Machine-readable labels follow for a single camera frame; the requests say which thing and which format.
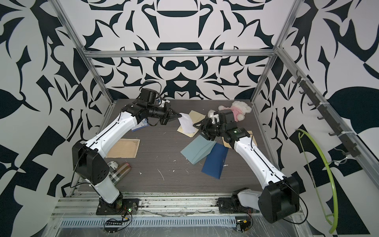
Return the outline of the pale yellow envelope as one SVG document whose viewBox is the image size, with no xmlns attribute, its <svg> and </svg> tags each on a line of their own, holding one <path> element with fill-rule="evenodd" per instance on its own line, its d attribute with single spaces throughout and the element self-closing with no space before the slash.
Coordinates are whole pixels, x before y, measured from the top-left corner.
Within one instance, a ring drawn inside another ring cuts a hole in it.
<svg viewBox="0 0 379 237">
<path fill-rule="evenodd" d="M 193 124 L 196 123 L 196 122 L 199 122 L 199 121 L 201 121 L 201 120 L 203 120 L 205 118 L 205 115 L 200 114 L 200 113 L 198 113 L 196 111 L 193 111 L 193 110 L 190 111 L 190 113 L 188 115 L 191 117 L 191 119 L 193 121 Z M 188 137 L 194 137 L 196 135 L 196 133 L 193 133 L 193 134 L 182 133 L 182 134 L 184 134 L 184 135 L 186 135 Z"/>
</svg>

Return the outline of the white green-bordered letter paper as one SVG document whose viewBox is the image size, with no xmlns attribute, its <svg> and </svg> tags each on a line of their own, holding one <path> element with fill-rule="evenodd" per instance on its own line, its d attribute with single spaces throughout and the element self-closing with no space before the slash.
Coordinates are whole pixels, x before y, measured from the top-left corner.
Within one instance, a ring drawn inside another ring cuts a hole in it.
<svg viewBox="0 0 379 237">
<path fill-rule="evenodd" d="M 193 134 L 197 132 L 197 129 L 193 126 L 193 121 L 188 114 L 180 113 L 181 117 L 178 118 L 180 127 L 178 131 L 181 133 Z"/>
</svg>

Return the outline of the light blue envelope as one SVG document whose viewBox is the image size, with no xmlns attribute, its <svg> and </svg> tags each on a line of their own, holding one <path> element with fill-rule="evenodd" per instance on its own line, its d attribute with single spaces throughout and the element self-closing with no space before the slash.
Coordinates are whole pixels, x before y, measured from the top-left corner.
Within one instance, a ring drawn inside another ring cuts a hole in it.
<svg viewBox="0 0 379 237">
<path fill-rule="evenodd" d="M 206 140 L 203 136 L 196 137 L 181 154 L 193 165 L 210 154 L 216 141 Z"/>
</svg>

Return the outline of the dark blue envelope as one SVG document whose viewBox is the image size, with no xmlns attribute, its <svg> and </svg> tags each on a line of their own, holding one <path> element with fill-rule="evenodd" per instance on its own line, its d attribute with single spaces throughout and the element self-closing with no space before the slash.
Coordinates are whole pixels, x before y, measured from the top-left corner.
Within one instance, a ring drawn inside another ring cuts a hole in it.
<svg viewBox="0 0 379 237">
<path fill-rule="evenodd" d="M 210 154 L 206 157 L 201 172 L 216 179 L 220 179 L 228 151 L 229 148 L 216 143 Z"/>
</svg>

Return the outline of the cream letter paper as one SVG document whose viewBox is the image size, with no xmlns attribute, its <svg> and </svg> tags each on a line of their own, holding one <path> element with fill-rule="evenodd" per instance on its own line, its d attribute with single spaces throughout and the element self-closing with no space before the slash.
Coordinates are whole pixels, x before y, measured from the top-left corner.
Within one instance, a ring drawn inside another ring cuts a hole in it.
<svg viewBox="0 0 379 237">
<path fill-rule="evenodd" d="M 120 139 L 110 149 L 106 158 L 134 159 L 137 156 L 139 145 L 140 145 L 139 139 Z"/>
</svg>

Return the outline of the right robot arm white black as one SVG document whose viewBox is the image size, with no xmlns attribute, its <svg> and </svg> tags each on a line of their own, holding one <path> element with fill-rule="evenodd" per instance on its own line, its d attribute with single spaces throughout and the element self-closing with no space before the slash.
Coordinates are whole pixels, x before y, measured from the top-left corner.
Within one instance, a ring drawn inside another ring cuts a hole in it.
<svg viewBox="0 0 379 237">
<path fill-rule="evenodd" d="M 300 210 L 300 188 L 294 177 L 285 176 L 259 150 L 246 129 L 238 127 L 231 110 L 212 112 L 210 117 L 194 123 L 201 135 L 213 141 L 222 137 L 247 163 L 257 177 L 262 191 L 239 190 L 235 205 L 259 210 L 274 223 Z"/>
</svg>

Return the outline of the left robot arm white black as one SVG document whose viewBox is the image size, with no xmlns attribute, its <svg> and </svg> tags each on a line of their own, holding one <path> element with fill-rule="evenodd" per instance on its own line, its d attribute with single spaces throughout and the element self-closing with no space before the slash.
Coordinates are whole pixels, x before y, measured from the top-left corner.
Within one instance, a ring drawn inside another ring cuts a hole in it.
<svg viewBox="0 0 379 237">
<path fill-rule="evenodd" d="M 73 171 L 94 188 L 102 202 L 114 209 L 121 209 L 123 196 L 109 177 L 109 166 L 105 161 L 108 152 L 124 134 L 144 119 L 156 118 L 161 125 L 166 125 L 180 117 L 181 114 L 157 91 L 141 90 L 138 98 L 125 105 L 105 129 L 86 142 L 77 142 L 73 146 Z"/>
</svg>

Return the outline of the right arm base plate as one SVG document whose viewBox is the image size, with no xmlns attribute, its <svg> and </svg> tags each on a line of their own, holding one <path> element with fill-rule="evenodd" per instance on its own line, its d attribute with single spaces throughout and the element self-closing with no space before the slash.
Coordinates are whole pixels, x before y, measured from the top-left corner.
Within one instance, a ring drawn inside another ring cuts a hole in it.
<svg viewBox="0 0 379 237">
<path fill-rule="evenodd" d="M 229 198 L 219 198 L 216 202 L 217 207 L 219 208 L 219 212 L 223 214 L 232 214 L 232 213 L 260 213 L 259 210 L 244 207 L 240 204 L 238 199 L 235 196 Z"/>
</svg>

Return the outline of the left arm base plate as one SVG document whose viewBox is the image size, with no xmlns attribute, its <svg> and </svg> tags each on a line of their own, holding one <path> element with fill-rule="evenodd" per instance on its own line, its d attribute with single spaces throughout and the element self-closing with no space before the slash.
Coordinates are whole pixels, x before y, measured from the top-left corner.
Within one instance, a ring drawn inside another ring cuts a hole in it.
<svg viewBox="0 0 379 237">
<path fill-rule="evenodd" d="M 127 210 L 133 214 L 138 210 L 139 201 L 140 199 L 138 198 L 123 198 L 116 200 L 115 203 L 109 204 L 100 197 L 96 215 L 118 215 L 125 213 Z"/>
</svg>

